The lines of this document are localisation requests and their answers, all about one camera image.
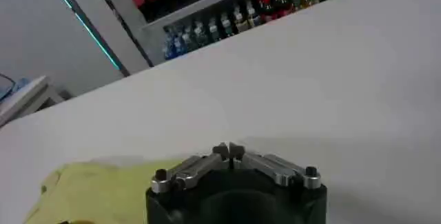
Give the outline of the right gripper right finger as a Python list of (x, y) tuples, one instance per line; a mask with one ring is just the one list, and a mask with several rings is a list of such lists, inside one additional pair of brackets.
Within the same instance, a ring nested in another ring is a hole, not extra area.
[(289, 187), (294, 181), (308, 190), (322, 185), (320, 172), (314, 166), (301, 167), (275, 154), (248, 152), (244, 146), (232, 142), (229, 143), (229, 155), (235, 162), (234, 167), (257, 170), (282, 187)]

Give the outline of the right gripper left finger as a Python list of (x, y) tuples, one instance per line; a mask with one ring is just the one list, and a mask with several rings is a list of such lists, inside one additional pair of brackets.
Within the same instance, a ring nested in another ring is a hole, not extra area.
[(181, 190), (196, 187), (199, 180), (214, 170), (229, 166), (229, 149), (225, 143), (212, 148), (207, 156), (190, 156), (170, 169), (158, 169), (151, 180), (151, 190), (155, 194), (170, 192), (172, 185), (178, 183)]

